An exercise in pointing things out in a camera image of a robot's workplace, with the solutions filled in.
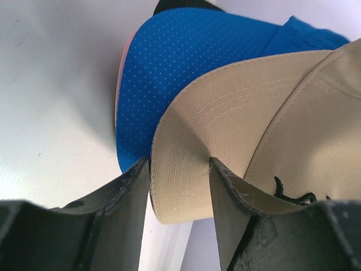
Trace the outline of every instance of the seam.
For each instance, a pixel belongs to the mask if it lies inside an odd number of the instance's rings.
[[[274,56],[266,56],[266,57],[263,57],[263,58],[283,58],[285,56],[290,56],[290,55],[297,55],[297,54],[300,54],[300,55],[309,55],[309,54],[320,54],[322,53],[323,51],[327,51],[327,50],[320,50],[320,51],[309,51],[309,52],[300,52],[300,53],[289,53],[289,54],[284,54],[284,55],[274,55]],[[197,78],[196,80],[192,81],[188,86],[186,86],[175,98],[174,100],[172,101],[171,105],[168,107],[168,109],[166,110],[166,112],[164,113],[162,119],[166,118],[167,115],[169,114],[169,112],[172,110],[172,106],[174,106],[175,104],[178,103],[179,99],[189,90],[190,87],[192,87],[194,84],[196,83],[199,83],[200,81],[203,81],[205,80],[208,76],[216,73],[216,72],[220,72],[226,68],[230,68],[230,67],[234,67],[234,66],[238,66],[238,65],[241,65],[241,64],[244,64],[244,63],[252,63],[252,62],[256,62],[256,61],[259,61],[259,58],[256,58],[256,59],[251,59],[251,60],[245,60],[245,61],[242,61],[242,62],[237,62],[237,63],[234,63],[234,64],[229,64],[229,65],[226,65],[224,67],[221,67],[221,68],[218,68],[218,69],[215,69],[211,72],[208,72],[206,73],[205,75],[202,75],[201,77]],[[159,125],[159,127],[157,128],[157,131],[156,133],[160,132],[160,130],[162,129],[162,125]],[[154,145],[156,145],[158,141],[158,137],[155,135],[155,140],[154,140]]]
[[[246,95],[248,96],[248,95],[252,95],[252,94],[255,94],[255,93],[266,92],[266,91],[271,90],[271,89],[283,88],[283,87],[285,87],[285,86],[293,86],[293,85],[294,85],[294,84],[277,86],[277,87],[274,87],[274,88],[268,88],[268,89],[264,89],[264,90],[260,90],[260,91],[255,91],[255,92],[252,92],[252,93],[249,93],[249,94],[241,95],[241,96],[236,97],[236,98],[234,98],[234,99],[229,99],[229,100],[223,102],[222,104],[220,104],[220,105],[218,105],[218,106],[216,106],[216,107],[213,107],[210,111],[208,111],[207,113],[205,113],[205,114],[199,119],[199,121],[197,122],[196,126],[195,126],[193,129],[196,129],[196,128],[198,127],[198,125],[200,124],[200,122],[202,121],[202,119],[204,119],[204,118],[205,118],[209,113],[211,113],[214,109],[219,108],[220,106],[222,106],[222,105],[224,105],[224,104],[226,104],[226,103],[233,102],[234,100],[239,99],[239,98],[242,98],[242,97],[245,97]],[[255,103],[255,102],[258,102],[258,101],[260,101],[260,100],[251,101],[251,102],[248,102],[248,103],[243,104],[243,105]],[[216,118],[218,118],[220,115],[223,115],[224,113],[226,113],[226,112],[228,112],[228,111],[229,111],[229,110],[224,111],[224,112],[220,113],[219,115],[217,115],[217,116],[216,116],[215,118],[213,118],[212,120],[210,120],[210,121],[206,124],[206,126],[203,128],[203,130],[201,131],[200,136],[203,134],[204,129],[205,129],[212,121],[214,121],[214,120],[215,120]],[[180,139],[180,144],[183,143],[184,135],[185,135],[185,133],[183,134],[183,137]],[[179,155],[179,151],[180,151],[181,147],[182,147],[182,146],[179,146],[179,149],[178,149],[178,152],[177,152],[176,156]],[[184,157],[184,158],[183,158],[183,161],[182,161],[182,167],[181,167],[181,170],[180,170],[181,173],[183,172],[185,159],[186,159],[186,157]],[[175,167],[174,172],[173,172],[173,176],[172,176],[173,180],[175,179],[175,171],[176,171],[176,170],[177,170],[177,167]]]
[[[343,95],[345,95],[345,96],[348,96],[348,97],[350,97],[350,98],[356,99],[356,100],[358,100],[359,102],[361,101],[361,98],[356,97],[355,95],[352,95],[352,94],[350,94],[350,93],[344,92],[343,89],[346,89],[346,88],[343,87],[342,85],[338,84],[337,82],[333,82],[335,85],[332,85],[331,83],[326,82],[323,78],[318,77],[318,76],[315,76],[315,78],[312,79],[312,82],[313,82],[315,85],[319,86],[320,88],[323,88],[323,86],[321,86],[320,83],[317,83],[317,82],[315,81],[315,79],[320,80],[322,83],[328,85],[330,88],[336,90],[337,92],[339,92],[339,93],[341,93],[341,94],[343,94]]]
[[[287,80],[287,79],[299,79],[299,78],[285,78],[285,79],[282,79],[282,80]],[[260,86],[260,85],[265,85],[265,84],[254,85],[254,86],[251,86],[251,87],[245,88],[245,89],[250,89],[250,88],[253,88],[253,87],[256,87],[256,86]],[[202,120],[203,118],[205,118],[210,112],[212,112],[214,109],[216,109],[216,108],[218,108],[218,107],[220,107],[220,106],[222,106],[222,105],[224,105],[224,104],[226,104],[226,103],[232,102],[232,101],[235,100],[235,99],[239,99],[239,98],[242,98],[242,97],[246,97],[246,96],[249,96],[249,95],[253,95],[253,94],[255,94],[255,93],[266,92],[266,91],[271,90],[271,89],[277,89],[277,88],[282,88],[282,87],[285,87],[285,86],[292,86],[292,85],[294,85],[294,84],[291,84],[291,85],[282,85],[282,86],[277,86],[277,87],[274,87],[274,88],[263,89],[263,90],[254,91],[254,92],[252,92],[252,93],[248,93],[248,94],[244,94],[244,95],[238,96],[238,97],[236,97],[236,98],[234,98],[234,99],[229,99],[229,100],[227,100],[227,101],[219,104],[218,106],[213,107],[211,110],[209,110],[209,111],[207,111],[205,114],[203,114],[203,115],[201,116],[201,118],[198,120],[198,122],[196,123],[196,125],[194,126],[193,129],[196,129],[196,128],[198,127],[199,123],[201,122],[201,120]],[[226,95],[222,95],[221,97],[219,97],[219,98],[217,98],[217,99],[214,99],[213,101],[211,101],[210,103],[208,103],[208,104],[207,104],[206,106],[204,106],[201,110],[203,110],[205,107],[207,107],[207,106],[210,105],[211,103],[215,102],[216,100],[219,100],[219,99],[221,99],[221,98],[223,98],[223,97],[225,97],[225,96],[228,96],[228,95],[233,94],[233,93],[240,92],[240,91],[245,90],[245,89],[238,89],[238,90],[233,91],[233,92],[231,92],[231,93],[228,93],[228,94],[226,94]],[[196,113],[196,115],[195,115],[195,116],[193,117],[193,119],[190,121],[189,125],[191,125],[191,124],[193,123],[194,119],[195,119],[196,116],[200,113],[201,110],[199,110],[199,111]],[[177,149],[176,157],[178,157],[178,155],[179,155],[179,152],[180,152],[180,150],[181,150],[181,148],[182,148],[181,145],[182,145],[182,143],[183,143],[183,141],[184,141],[184,136],[185,136],[186,134],[187,134],[187,132],[183,132],[182,137],[180,138],[180,146],[179,146],[178,149]],[[172,174],[172,178],[173,178],[173,179],[174,179],[174,177],[175,177],[175,172],[176,172],[176,170],[177,170],[177,167],[174,168],[174,172],[173,172],[173,174]]]
[[[342,54],[340,54],[339,56],[336,56],[334,59],[332,59],[331,61],[329,61],[328,63],[324,64],[323,67],[321,67],[318,71],[316,70],[317,68],[314,69],[315,73],[321,73],[323,72],[323,70],[330,66],[331,64],[333,64],[335,61],[337,61],[339,58],[343,57],[345,55],[345,51],[346,50],[341,50]],[[271,129],[270,133],[267,135],[267,137],[263,140],[263,143],[260,145],[259,147],[259,151],[257,151],[258,147],[255,150],[254,153],[254,157],[251,159],[250,165],[249,165],[249,169],[246,170],[246,174],[248,172],[252,172],[254,165],[256,164],[259,156],[261,155],[265,145],[268,143],[268,141],[270,140],[270,137],[272,135],[272,133],[274,132],[274,130],[278,127],[279,123],[282,121],[282,119],[284,118],[284,116],[288,113],[289,109],[293,106],[293,104],[296,102],[296,100],[299,99],[300,95],[303,93],[303,91],[311,84],[313,83],[313,79],[316,75],[312,75],[311,79],[308,79],[308,82],[305,84],[305,86],[299,91],[299,93],[296,95],[296,97],[294,97],[294,99],[292,100],[292,102],[290,102],[290,104],[288,104],[285,109],[284,109],[284,113],[282,114],[282,116],[280,117],[280,119],[276,122],[276,124],[273,126],[273,128]]]
[[[311,34],[308,35],[304,35],[303,33],[295,30],[294,28],[286,25],[286,27],[291,30],[292,34],[295,35],[297,38],[300,38],[301,40],[299,42],[304,43],[306,45],[309,45],[311,47],[313,47],[315,50],[317,49],[321,49],[321,47],[319,45],[317,45],[316,43],[314,43],[314,40],[309,40],[309,38],[314,38],[314,36],[312,36]]]
[[[203,129],[202,129],[199,137],[201,137],[201,136],[203,135],[205,129],[206,129],[214,120],[216,120],[217,118],[221,117],[222,115],[224,115],[225,113],[227,113],[227,112],[229,112],[229,111],[232,111],[232,110],[235,110],[235,109],[237,109],[237,108],[244,107],[244,106],[246,106],[246,105],[249,105],[249,104],[252,104],[252,103],[255,103],[255,102],[259,102],[259,101],[262,101],[262,100],[272,100],[272,99],[274,99],[274,98],[277,98],[277,97],[279,97],[279,96],[284,96],[284,95],[285,95],[285,94],[278,94],[278,95],[275,95],[275,96],[272,96],[272,97],[268,97],[268,98],[264,98],[264,99],[253,100],[253,101],[251,101],[251,102],[244,103],[244,104],[241,104],[241,105],[239,105],[239,106],[235,106],[235,107],[229,108],[229,109],[227,109],[226,111],[218,114],[218,115],[217,115],[216,117],[214,117],[213,119],[211,119],[211,120],[203,127]],[[194,154],[194,151],[192,151],[192,154],[191,154],[190,164],[193,162],[193,157],[194,157],[193,154]]]
[[[210,43],[210,42],[212,42],[213,40],[216,40],[216,39],[217,39],[216,36],[213,37],[210,41],[207,42],[207,44]],[[221,42],[222,42],[222,40],[219,40],[219,41],[216,42],[214,45],[217,45],[217,44],[219,44],[219,43],[221,43]],[[188,191],[186,191],[185,196],[186,196],[186,209],[189,209],[189,204],[188,204]],[[183,213],[183,210],[184,210],[183,203],[182,203],[181,201],[178,201],[178,204],[177,204],[175,197],[173,198],[173,205],[174,205],[174,206],[179,206],[178,209],[180,209],[180,211]]]

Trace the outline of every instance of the white surface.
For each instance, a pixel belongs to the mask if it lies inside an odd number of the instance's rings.
[[[180,271],[220,269],[214,219],[194,221]]]
[[[212,2],[271,23],[296,15],[361,37],[360,0]],[[113,131],[118,66],[129,35],[156,3],[1,1],[0,199],[63,206],[120,175]],[[178,271],[185,251],[182,271],[207,270],[196,251],[207,241],[208,255],[217,253],[212,219],[195,223],[187,249],[191,222],[160,225],[149,204],[145,223],[141,271]]]

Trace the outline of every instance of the baseball cap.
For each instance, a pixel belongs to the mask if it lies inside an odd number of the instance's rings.
[[[229,64],[184,88],[152,146],[160,222],[213,216],[210,157],[271,195],[281,181],[289,198],[360,199],[361,39]]]
[[[199,76],[268,54],[333,50],[346,43],[342,36],[296,18],[280,27],[202,8],[178,8],[155,15],[135,34],[121,77],[116,108],[121,170],[150,156],[161,116],[175,96]]]

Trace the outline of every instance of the blue perforated fabric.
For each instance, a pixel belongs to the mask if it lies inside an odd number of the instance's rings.
[[[346,43],[345,38],[296,18],[280,27],[200,8],[157,14],[138,30],[125,60],[116,119],[121,170],[150,155],[161,116],[199,76],[246,59],[335,49]]]

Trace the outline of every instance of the cap brim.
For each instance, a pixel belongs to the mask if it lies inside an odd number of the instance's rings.
[[[212,217],[209,157],[244,177],[272,118],[330,53],[309,51],[230,64],[182,90],[153,141],[151,194],[157,218],[168,224]]]

